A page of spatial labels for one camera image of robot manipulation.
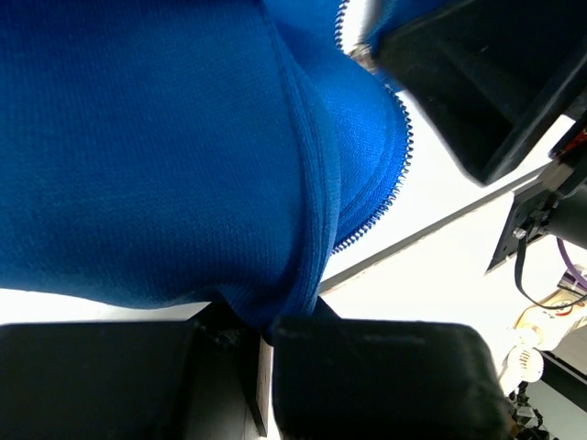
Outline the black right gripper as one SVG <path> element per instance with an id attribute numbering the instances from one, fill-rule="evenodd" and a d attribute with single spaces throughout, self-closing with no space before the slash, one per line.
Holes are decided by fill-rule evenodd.
<path id="1" fill-rule="evenodd" d="M 521 240 L 552 235 L 586 248 L 583 1 L 452 1 L 384 34 L 378 62 L 481 184 L 516 169 L 558 117 L 569 116 L 551 162 L 515 191 L 488 269 Z"/>

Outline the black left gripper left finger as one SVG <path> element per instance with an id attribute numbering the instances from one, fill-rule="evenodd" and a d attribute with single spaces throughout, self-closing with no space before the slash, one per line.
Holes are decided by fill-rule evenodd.
<path id="1" fill-rule="evenodd" d="M 224 304 L 185 321 L 5 324 L 4 439 L 261 439 L 271 352 Z"/>

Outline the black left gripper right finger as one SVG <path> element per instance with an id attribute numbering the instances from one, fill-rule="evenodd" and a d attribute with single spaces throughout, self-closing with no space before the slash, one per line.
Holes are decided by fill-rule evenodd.
<path id="1" fill-rule="evenodd" d="M 344 319 L 326 306 L 272 329 L 284 439 L 505 439 L 492 355 L 464 324 Z"/>

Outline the blue jacket white lining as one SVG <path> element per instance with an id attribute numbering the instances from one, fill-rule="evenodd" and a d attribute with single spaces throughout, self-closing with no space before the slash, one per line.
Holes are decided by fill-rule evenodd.
<path id="1" fill-rule="evenodd" d="M 391 205 L 403 103 L 332 1 L 4 1 L 1 285 L 128 308 L 313 312 Z"/>

